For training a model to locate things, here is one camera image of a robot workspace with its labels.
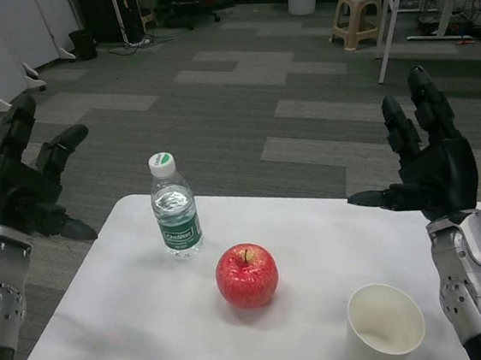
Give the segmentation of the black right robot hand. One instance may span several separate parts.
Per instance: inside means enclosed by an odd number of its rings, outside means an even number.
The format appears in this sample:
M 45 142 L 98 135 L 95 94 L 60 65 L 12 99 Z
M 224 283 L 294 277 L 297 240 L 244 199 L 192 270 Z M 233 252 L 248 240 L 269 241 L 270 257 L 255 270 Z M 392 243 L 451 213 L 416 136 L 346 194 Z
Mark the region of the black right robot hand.
M 349 204 L 393 211 L 420 211 L 428 221 L 477 207 L 478 171 L 472 147 L 454 124 L 454 111 L 428 71 L 416 65 L 408 75 L 414 117 L 406 117 L 392 96 L 382 101 L 388 143 L 400 160 L 401 183 L 363 191 Z

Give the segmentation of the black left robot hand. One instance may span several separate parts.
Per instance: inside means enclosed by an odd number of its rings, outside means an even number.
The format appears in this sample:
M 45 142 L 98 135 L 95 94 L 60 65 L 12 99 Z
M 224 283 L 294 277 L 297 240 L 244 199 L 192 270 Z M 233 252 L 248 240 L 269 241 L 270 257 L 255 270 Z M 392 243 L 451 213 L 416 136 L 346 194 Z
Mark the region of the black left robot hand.
M 68 157 L 87 137 L 88 128 L 74 124 L 44 142 L 32 168 L 21 159 L 35 124 L 36 108 L 33 97 L 20 95 L 0 122 L 0 225 L 29 235 L 95 240 L 98 234 L 91 226 L 70 217 L 57 204 Z

